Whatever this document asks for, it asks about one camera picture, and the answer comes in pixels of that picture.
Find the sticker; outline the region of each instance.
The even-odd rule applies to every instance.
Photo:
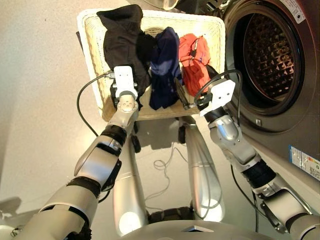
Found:
[[[303,22],[306,19],[304,13],[302,12],[300,6],[296,3],[296,0],[280,0],[286,8],[291,12],[297,24]]]
[[[320,181],[320,161],[289,145],[290,162]]]

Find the laundry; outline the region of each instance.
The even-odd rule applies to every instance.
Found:
[[[177,95],[174,78],[182,83],[179,66],[179,36],[172,27],[167,27],[155,37],[157,46],[151,57],[152,92],[149,105],[154,110],[164,109],[176,103]]]
[[[179,60],[183,65],[183,82],[188,93],[195,96],[209,80],[206,65],[210,51],[206,39],[189,33],[180,38]]]
[[[138,95],[143,95],[150,85],[150,53],[156,41],[140,28],[143,17],[141,8],[133,4],[96,14],[107,29],[103,42],[106,63],[111,70],[116,66],[131,66]]]

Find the laundry basket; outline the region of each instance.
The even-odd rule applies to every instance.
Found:
[[[105,61],[103,49],[107,29],[97,16],[97,12],[107,10],[110,9],[87,9],[77,17],[78,30],[90,79],[94,79],[110,70]],[[225,25],[220,18],[165,11],[143,11],[141,29],[146,34],[155,37],[166,27],[172,27],[179,37],[189,33],[193,33],[197,37],[204,36],[210,50],[210,65],[219,73],[224,71]],[[112,82],[112,79],[101,78],[92,84],[100,115],[106,122],[116,112],[110,96]],[[140,98],[143,107],[139,111],[138,120],[174,118],[198,113],[196,107],[185,110],[179,100],[170,107],[161,107],[158,110],[154,110],[149,106],[150,95],[151,86],[145,90],[145,93]],[[192,96],[187,94],[186,98],[190,103],[193,103]]]

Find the white floor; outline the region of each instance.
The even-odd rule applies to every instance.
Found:
[[[142,1],[130,1],[133,2],[145,9],[154,9]],[[18,217],[40,208],[73,178],[75,163],[95,138],[76,109],[77,93],[89,80],[76,37],[76,17],[84,9],[127,4],[125,0],[1,1],[0,210],[4,213],[3,223],[13,227],[23,223]],[[80,104],[87,120],[101,132],[106,123],[99,116],[90,88]],[[205,120],[197,122],[220,178],[226,207],[224,222],[252,230],[254,210],[233,183],[229,164],[211,142]],[[169,158],[171,144],[177,141],[177,123],[174,119],[165,119],[140,124],[143,148],[136,158],[145,196],[167,184],[163,172],[153,168],[153,161]],[[152,142],[150,136],[156,136],[158,142]],[[178,148],[187,157],[186,148],[182,145]],[[169,189],[147,205],[162,209],[188,206],[191,200],[188,166],[177,152],[167,174],[171,179]],[[248,184],[238,174],[237,177],[250,194]],[[93,240],[117,238],[112,194],[98,206],[92,232]],[[260,232],[276,239],[289,239],[288,235],[277,234],[261,218]]]

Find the washing machine drum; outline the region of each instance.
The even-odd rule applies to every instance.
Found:
[[[226,68],[243,73],[242,122],[262,132],[294,128],[319,91],[314,33],[298,5],[289,9],[288,2],[294,0],[238,0],[223,16]]]

